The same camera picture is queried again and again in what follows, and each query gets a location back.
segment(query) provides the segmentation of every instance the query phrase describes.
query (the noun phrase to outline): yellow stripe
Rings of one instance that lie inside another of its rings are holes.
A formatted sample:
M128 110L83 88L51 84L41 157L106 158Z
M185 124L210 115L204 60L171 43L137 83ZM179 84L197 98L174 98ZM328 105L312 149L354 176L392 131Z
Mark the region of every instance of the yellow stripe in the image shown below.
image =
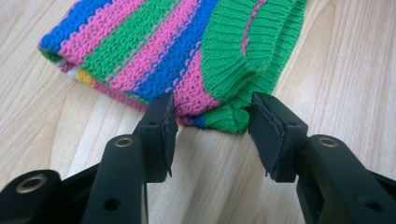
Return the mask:
M90 76L90 74L89 74L87 71L85 71L85 70L83 70L83 69L81 69L81 68L79 68L79 69L77 70L76 79L77 79L78 81L80 81L80 82L83 82L83 83L85 83L85 84L91 86L91 87L94 86L94 80L93 80L93 78Z

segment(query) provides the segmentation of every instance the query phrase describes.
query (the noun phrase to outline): wood grain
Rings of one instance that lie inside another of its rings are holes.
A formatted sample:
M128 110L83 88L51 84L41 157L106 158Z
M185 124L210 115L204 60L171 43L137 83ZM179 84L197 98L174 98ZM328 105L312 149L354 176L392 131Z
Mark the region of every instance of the wood grain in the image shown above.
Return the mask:
M0 188L36 169L73 175L142 113L62 74L36 49L72 0L0 0ZM309 1L274 95L396 179L396 2ZM247 134L181 127L174 177L148 186L151 223L304 223L295 184L265 177Z

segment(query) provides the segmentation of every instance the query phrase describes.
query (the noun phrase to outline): striped knitted fabric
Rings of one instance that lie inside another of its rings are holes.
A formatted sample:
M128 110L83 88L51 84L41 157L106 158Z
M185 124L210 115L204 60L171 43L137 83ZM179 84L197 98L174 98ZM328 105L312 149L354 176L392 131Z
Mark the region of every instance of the striped knitted fabric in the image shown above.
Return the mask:
M63 72L145 110L172 91L177 120L241 133L253 91L270 93L305 0L79 0L39 49Z

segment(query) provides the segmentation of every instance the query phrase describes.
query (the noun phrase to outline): pink stripe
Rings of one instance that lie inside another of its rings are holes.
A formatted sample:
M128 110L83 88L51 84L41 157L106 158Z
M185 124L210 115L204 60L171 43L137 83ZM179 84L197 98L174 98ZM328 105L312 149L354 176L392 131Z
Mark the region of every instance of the pink stripe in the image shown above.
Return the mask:
M63 63L59 65L59 69L61 69L62 72L67 73L68 71L72 70L74 65L70 62Z
M94 87L97 90L99 90L100 92L106 94L107 96L109 96L123 104L126 104L128 106L136 108L139 111L146 111L148 108L146 105L143 105L137 101L134 101L119 92L115 92L115 91L111 90L108 86L105 86L104 84L100 83L97 80L95 80L94 83L95 83Z
M142 75L148 71L153 62L159 64L165 55L165 45L172 45L175 41L171 39L172 35L180 35L184 29L190 24L191 18L189 14L196 6L196 0L182 1L168 19L161 25L154 36L148 43L128 62L128 64L114 77L110 83L110 88L117 91L126 92L130 90L138 79L142 79Z
M258 0L256 3L256 6L253 8L253 11L250 14L250 17L248 18L247 21L247 26L245 27L245 32L242 35L242 41L241 41L241 51L244 55L247 54L247 45L248 45L248 30L250 28L251 23L253 22L253 19L256 17L257 12L259 11L260 7L262 4L264 4L266 0Z
M88 18L88 24L81 25L79 31L70 35L70 39L61 44L60 54L67 61L75 65L84 63L84 56L92 53L93 48L100 45L100 41L111 31L137 10L146 0L113 0L113 4L106 4L102 10Z
M175 90L175 105L179 105L176 114L179 117L202 114L204 111L221 105L205 91L201 69L202 53L198 51L183 80Z

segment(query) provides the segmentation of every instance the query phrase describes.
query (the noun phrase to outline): screw hole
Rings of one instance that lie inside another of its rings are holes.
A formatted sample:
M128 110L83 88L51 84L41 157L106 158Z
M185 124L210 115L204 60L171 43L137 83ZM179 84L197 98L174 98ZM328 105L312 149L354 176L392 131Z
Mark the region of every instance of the screw hole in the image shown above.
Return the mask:
M34 175L24 179L18 186L17 192L20 194L35 191L44 186L47 178L44 175Z
M128 147L132 144L133 140L129 137L124 137L116 141L116 147Z
M381 212L383 210L382 205L369 196L360 197L359 201L367 208L376 212Z
M111 198L105 202L105 209L107 211L115 211L121 207L121 202L118 199Z
M318 140L325 147L337 147L338 143L326 137L319 138Z

